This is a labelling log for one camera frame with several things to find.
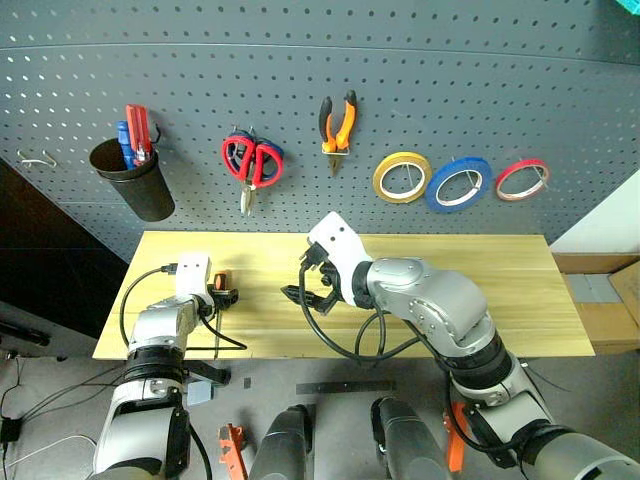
yellow tape roll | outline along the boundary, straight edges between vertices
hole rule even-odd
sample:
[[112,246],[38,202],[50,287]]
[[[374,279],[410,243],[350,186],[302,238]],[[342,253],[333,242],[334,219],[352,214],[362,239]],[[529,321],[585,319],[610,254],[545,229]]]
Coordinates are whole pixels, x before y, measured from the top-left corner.
[[[384,177],[396,167],[407,165],[415,167],[422,173],[418,184],[411,190],[402,193],[393,193],[382,186]],[[431,179],[431,165],[426,157],[414,152],[397,152],[389,155],[376,167],[373,172],[373,189],[381,199],[390,203],[409,203],[424,195],[427,183]]]

scissors blade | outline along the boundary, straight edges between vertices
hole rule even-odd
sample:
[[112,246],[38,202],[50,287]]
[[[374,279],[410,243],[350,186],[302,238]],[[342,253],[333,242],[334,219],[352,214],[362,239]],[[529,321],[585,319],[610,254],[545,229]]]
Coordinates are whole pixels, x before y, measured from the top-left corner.
[[255,189],[252,185],[245,184],[242,186],[242,195],[240,196],[240,213],[243,215],[251,215],[251,207],[253,207],[255,193]]

scissors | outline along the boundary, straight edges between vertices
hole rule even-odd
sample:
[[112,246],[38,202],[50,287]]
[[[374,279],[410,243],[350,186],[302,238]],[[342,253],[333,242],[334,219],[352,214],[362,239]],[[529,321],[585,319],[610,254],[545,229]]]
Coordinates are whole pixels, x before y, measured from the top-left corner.
[[[256,189],[269,187],[282,176],[284,153],[275,143],[244,130],[234,130],[225,138],[221,152],[231,175],[242,182],[240,212],[251,215]],[[275,164],[275,169],[265,173],[270,164]]]

wall hook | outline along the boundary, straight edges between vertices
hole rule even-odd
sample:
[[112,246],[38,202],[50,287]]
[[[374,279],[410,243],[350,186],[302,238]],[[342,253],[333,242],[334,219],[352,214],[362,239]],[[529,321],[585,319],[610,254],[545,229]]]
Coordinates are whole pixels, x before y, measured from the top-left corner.
[[46,150],[42,150],[42,155],[45,160],[41,160],[39,158],[29,158],[24,152],[20,149],[16,150],[16,155],[20,157],[20,163],[25,166],[25,168],[31,168],[31,165],[34,163],[41,163],[47,165],[51,168],[56,168],[58,166],[58,162],[51,156],[49,152]]

tape roll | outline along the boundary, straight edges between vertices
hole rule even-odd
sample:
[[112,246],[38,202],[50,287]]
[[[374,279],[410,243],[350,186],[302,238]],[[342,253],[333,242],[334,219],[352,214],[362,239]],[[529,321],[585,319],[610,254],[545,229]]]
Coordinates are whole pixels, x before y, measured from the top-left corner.
[[[440,198],[440,189],[449,179],[465,172],[475,173],[476,179],[472,180],[469,192],[455,200],[443,200]],[[434,212],[453,213],[464,210],[476,203],[489,189],[491,182],[491,167],[486,160],[480,157],[464,157],[448,163],[439,169],[429,185],[425,198],[427,205]]]
[[[417,185],[411,190],[402,193],[393,193],[382,185],[384,177],[396,167],[415,167],[422,174]],[[427,188],[427,182],[431,178],[431,165],[429,160],[414,152],[397,152],[384,158],[375,172],[373,172],[373,189],[381,199],[390,203],[409,203],[421,197]]]
[[[536,171],[538,169],[542,170],[542,173],[538,172],[540,180],[532,187],[522,192],[504,193],[502,191],[502,184],[505,182],[505,180],[514,173],[520,170],[524,170],[525,168],[534,168],[536,169]],[[505,200],[507,202],[519,202],[520,200],[533,197],[537,193],[540,193],[540,191],[546,187],[547,183],[549,183],[550,178],[551,170],[549,169],[549,165],[547,165],[539,158],[525,158],[524,160],[520,160],[519,162],[516,162],[513,165],[507,167],[504,172],[502,172],[498,176],[498,178],[496,178],[496,194],[501,200]]]

